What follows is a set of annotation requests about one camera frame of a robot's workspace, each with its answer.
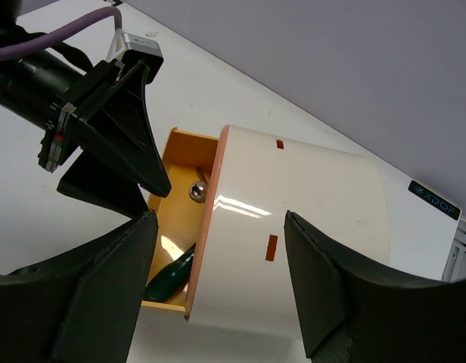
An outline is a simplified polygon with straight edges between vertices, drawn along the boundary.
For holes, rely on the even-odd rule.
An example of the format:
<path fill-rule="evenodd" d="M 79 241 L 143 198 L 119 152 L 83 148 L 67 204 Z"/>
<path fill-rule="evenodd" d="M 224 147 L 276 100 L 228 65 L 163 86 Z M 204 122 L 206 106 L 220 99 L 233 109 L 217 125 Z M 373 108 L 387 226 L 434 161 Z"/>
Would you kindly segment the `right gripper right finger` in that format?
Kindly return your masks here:
<path fill-rule="evenodd" d="M 310 361 L 466 362 L 466 279 L 391 268 L 291 211 L 284 237 Z"/>

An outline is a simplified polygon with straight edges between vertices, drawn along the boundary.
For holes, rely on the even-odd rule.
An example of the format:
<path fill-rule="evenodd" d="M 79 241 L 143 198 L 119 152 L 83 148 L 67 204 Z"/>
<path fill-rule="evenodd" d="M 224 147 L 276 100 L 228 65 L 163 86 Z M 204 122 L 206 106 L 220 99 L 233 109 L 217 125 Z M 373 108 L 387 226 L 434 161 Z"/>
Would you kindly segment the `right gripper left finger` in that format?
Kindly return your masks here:
<path fill-rule="evenodd" d="M 125 362 L 157 232 L 149 211 L 0 275 L 0 362 Z"/>

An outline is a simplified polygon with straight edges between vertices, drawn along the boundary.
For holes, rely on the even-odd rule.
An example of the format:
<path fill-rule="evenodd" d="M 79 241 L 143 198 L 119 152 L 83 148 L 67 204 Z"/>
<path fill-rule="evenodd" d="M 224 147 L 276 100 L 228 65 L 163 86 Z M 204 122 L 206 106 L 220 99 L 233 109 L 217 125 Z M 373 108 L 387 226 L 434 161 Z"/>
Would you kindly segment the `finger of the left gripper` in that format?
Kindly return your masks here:
<path fill-rule="evenodd" d="M 57 191 L 129 218 L 148 211 L 148 206 L 133 181 L 100 162 L 93 155 L 82 152 L 58 183 Z"/>
<path fill-rule="evenodd" d="M 150 67 L 138 62 L 114 85 L 103 84 L 76 111 L 72 140 L 122 177 L 158 197 L 171 184 L 145 103 Z"/>

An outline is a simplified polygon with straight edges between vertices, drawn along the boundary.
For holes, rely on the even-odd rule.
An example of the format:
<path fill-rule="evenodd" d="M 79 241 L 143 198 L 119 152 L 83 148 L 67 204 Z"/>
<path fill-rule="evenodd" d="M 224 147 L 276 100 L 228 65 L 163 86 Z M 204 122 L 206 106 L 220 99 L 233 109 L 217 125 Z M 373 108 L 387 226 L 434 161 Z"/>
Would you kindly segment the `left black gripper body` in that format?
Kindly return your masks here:
<path fill-rule="evenodd" d="M 122 70 L 122 61 L 102 60 L 51 103 L 38 155 L 43 169 L 54 172 L 75 151 L 72 134 L 79 118 L 93 97 L 110 88 Z"/>

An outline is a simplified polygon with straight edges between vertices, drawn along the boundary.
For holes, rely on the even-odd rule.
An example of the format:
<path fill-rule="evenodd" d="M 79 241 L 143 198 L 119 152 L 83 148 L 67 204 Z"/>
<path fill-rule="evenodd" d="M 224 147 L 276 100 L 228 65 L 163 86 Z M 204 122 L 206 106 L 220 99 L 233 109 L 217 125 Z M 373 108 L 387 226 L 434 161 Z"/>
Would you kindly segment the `yellow drawer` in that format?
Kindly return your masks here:
<path fill-rule="evenodd" d="M 210 181 L 218 140 L 177 128 L 170 131 L 162 161 L 172 189 L 165 198 L 151 195 L 148 200 L 159 225 L 148 280 L 197 242 L 205 203 L 194 202 L 189 188 L 202 177 Z"/>

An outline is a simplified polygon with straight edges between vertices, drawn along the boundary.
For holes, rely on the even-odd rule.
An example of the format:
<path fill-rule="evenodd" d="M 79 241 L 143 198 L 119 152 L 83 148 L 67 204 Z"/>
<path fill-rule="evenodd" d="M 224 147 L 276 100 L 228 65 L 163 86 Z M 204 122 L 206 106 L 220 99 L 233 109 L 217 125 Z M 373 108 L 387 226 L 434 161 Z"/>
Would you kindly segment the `large green-handled screwdriver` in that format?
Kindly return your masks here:
<path fill-rule="evenodd" d="M 178 259 L 164 266 L 147 284 L 143 300 L 164 303 L 173 297 L 189 280 L 196 244 L 193 244 Z"/>

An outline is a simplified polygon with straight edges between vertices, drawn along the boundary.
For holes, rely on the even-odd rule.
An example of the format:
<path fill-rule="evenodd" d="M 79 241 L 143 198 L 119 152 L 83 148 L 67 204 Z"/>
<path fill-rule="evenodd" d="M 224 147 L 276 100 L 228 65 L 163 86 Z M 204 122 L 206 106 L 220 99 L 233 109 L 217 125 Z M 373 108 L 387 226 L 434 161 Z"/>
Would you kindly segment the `orange top drawer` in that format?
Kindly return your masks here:
<path fill-rule="evenodd" d="M 218 145 L 216 148 L 216 155 L 213 162 L 212 174 L 210 177 L 209 189 L 205 201 L 205 207 L 203 208 L 203 216 L 200 224 L 200 230 L 196 247 L 194 251 L 194 261 L 191 267 L 191 275 L 188 282 L 188 292 L 186 295 L 186 311 L 189 317 L 192 313 L 195 293 L 198 286 L 200 277 L 200 268 L 202 265 L 203 255 L 207 244 L 207 237 L 211 223 L 211 217 L 213 214 L 213 204 L 216 196 L 216 191 L 219 183 L 220 172 L 222 168 L 222 162 L 225 154 L 225 147 L 228 137 L 228 131 L 230 125 L 224 126 L 221 130 Z"/>

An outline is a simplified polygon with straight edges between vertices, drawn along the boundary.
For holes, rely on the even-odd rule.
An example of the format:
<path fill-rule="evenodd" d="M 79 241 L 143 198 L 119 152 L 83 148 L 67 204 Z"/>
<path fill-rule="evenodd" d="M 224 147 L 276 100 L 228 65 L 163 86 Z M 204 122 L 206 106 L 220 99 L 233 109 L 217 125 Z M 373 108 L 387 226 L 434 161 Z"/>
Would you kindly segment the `white cylindrical drawer cabinet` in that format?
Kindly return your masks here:
<path fill-rule="evenodd" d="M 348 304 L 325 257 L 333 240 L 387 264 L 380 174 L 367 157 L 226 126 L 191 276 L 192 324 L 296 339 Z"/>

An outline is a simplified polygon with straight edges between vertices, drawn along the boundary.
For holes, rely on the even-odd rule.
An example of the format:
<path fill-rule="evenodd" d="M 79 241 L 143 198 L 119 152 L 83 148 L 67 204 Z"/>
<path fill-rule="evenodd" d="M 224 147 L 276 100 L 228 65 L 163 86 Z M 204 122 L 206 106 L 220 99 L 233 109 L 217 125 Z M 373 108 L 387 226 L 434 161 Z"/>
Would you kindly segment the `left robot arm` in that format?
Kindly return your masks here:
<path fill-rule="evenodd" d="M 166 197 L 171 190 L 145 102 L 163 65 L 160 46 L 125 32 L 116 7 L 50 33 L 17 25 L 19 10 L 19 1 L 0 1 L 0 105 L 43 130 L 43 169 L 70 164 L 58 192 L 130 218 L 146 212 L 144 191 Z M 67 40 L 107 17 L 113 41 L 93 64 Z"/>

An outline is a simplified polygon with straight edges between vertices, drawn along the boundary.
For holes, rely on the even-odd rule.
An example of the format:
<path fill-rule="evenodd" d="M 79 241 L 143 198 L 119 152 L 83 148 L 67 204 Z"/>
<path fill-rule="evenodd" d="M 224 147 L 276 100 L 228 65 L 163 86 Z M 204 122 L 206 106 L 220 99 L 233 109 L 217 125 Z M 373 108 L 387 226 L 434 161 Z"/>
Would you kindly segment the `blue label sticker right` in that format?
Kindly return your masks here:
<path fill-rule="evenodd" d="M 408 190 L 415 196 L 430 204 L 432 207 L 447 215 L 449 218 L 454 219 L 455 221 L 459 220 L 461 216 L 460 208 L 432 192 L 425 186 L 419 184 L 417 181 L 411 180 Z"/>

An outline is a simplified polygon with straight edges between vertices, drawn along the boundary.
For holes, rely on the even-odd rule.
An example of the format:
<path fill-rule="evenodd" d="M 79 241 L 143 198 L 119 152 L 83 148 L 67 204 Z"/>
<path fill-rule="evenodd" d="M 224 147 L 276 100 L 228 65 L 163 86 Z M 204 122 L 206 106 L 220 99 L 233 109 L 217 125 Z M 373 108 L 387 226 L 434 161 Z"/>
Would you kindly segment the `aluminium side rail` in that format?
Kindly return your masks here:
<path fill-rule="evenodd" d="M 445 282 L 463 279 L 466 279 L 466 218 L 461 218 L 458 223 L 441 277 Z"/>

